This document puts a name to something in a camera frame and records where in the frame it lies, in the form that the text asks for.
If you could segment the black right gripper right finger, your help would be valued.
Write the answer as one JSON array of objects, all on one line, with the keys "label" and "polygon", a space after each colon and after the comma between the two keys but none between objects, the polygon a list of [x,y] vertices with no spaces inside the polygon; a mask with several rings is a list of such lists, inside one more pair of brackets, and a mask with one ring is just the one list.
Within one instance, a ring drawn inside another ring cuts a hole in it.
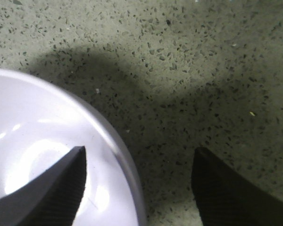
[{"label": "black right gripper right finger", "polygon": [[191,188],[205,226],[283,226],[283,201],[204,147],[194,153]]}]

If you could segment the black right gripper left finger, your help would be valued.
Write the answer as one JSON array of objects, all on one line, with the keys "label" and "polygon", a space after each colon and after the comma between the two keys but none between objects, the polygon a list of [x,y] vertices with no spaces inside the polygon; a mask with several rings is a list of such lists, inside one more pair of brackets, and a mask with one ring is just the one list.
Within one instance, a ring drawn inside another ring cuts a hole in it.
[{"label": "black right gripper left finger", "polygon": [[71,226],[86,177],[86,150],[76,146],[34,180],[0,198],[0,226]]}]

